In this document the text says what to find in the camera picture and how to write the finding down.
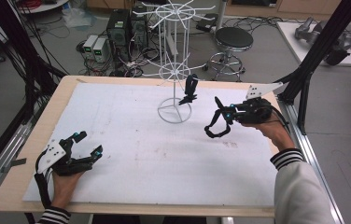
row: wooden table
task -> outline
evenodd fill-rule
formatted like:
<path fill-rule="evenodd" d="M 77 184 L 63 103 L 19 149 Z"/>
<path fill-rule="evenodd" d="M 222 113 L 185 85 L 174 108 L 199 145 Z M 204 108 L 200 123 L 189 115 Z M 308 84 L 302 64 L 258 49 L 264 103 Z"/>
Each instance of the wooden table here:
<path fill-rule="evenodd" d="M 50 99 L 45 111 L 31 132 L 24 145 L 19 159 L 26 158 L 24 165 L 10 169 L 0 187 L 0 211 L 6 212 L 42 212 L 40 202 L 24 202 L 26 191 L 35 169 L 35 160 L 49 141 L 53 129 L 66 107 L 73 90 L 78 83 L 107 83 L 117 85 L 159 85 L 163 81 L 156 78 L 124 78 L 124 77 L 64 77 L 56 92 Z M 221 88 L 246 90 L 250 84 L 231 82 L 200 81 L 199 88 Z M 278 107 L 273 93 L 264 96 Z M 272 153 L 277 148 L 271 143 Z M 138 214 L 138 215 L 178 215 L 178 216 L 216 216 L 216 217 L 273 217 L 272 206 L 212 206 L 212 205 L 163 205 L 163 204 L 111 204 L 111 203 L 71 203 L 68 211 L 72 213 L 94 214 Z"/>

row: white bracket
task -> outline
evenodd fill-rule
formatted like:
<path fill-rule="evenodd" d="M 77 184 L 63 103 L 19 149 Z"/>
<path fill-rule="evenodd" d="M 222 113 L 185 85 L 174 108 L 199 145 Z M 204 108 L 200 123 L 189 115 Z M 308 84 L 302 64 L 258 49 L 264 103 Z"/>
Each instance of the white bracket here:
<path fill-rule="evenodd" d="M 246 99 L 254 99 L 261 97 L 262 95 L 274 91 L 275 89 L 283 86 L 283 82 L 271 83 L 271 84 L 254 84 L 248 89 Z"/>
<path fill-rule="evenodd" d="M 54 140 L 51 140 L 51 143 L 48 144 L 46 151 L 47 152 L 44 156 L 42 156 L 41 161 L 38 164 L 37 172 L 39 174 L 44 173 L 44 171 L 50 168 L 51 165 L 53 165 L 56 161 L 65 156 L 64 149 L 59 145 L 59 143 L 57 143 Z"/>

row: forearm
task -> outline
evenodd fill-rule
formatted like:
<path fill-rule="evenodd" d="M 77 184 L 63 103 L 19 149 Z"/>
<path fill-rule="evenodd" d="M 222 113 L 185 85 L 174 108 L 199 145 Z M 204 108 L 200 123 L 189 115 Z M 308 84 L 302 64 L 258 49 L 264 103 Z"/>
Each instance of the forearm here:
<path fill-rule="evenodd" d="M 279 170 L 274 187 L 276 223 L 334 223 L 328 196 L 298 149 L 285 149 L 271 162 Z"/>

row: white paper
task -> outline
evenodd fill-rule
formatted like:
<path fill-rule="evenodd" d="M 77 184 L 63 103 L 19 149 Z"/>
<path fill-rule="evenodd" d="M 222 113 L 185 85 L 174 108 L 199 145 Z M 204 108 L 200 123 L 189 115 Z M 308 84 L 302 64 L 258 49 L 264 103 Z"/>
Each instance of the white paper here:
<path fill-rule="evenodd" d="M 173 97 L 173 91 L 160 86 L 77 85 L 51 139 L 86 131 L 88 136 L 74 144 L 72 157 L 89 156 L 99 145 L 104 151 L 80 178 L 73 202 L 273 205 L 276 170 L 269 162 L 268 140 L 238 123 L 221 138 L 211 139 L 204 132 L 218 109 L 215 96 L 224 105 L 240 104 L 246 91 L 198 85 L 190 119 L 172 124 L 160 118 L 158 106 Z M 176 94 L 185 95 L 180 88 Z M 212 131 L 223 130 L 225 120 L 220 117 Z M 23 199 L 40 201 L 33 179 Z"/>

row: human hand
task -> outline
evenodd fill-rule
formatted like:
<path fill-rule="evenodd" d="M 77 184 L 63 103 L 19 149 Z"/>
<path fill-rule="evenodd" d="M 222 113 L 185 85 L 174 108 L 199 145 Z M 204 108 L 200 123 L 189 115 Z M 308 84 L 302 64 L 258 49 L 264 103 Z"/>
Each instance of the human hand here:
<path fill-rule="evenodd" d="M 74 190 L 79 178 L 84 172 L 74 175 L 60 176 L 55 172 L 53 175 L 54 196 L 51 206 L 65 209 L 73 197 Z"/>
<path fill-rule="evenodd" d="M 252 127 L 260 130 L 262 134 L 272 140 L 279 151 L 287 148 L 295 148 L 295 144 L 289 136 L 286 128 L 279 118 L 273 113 L 269 119 L 261 124 L 245 124 L 245 127 Z"/>

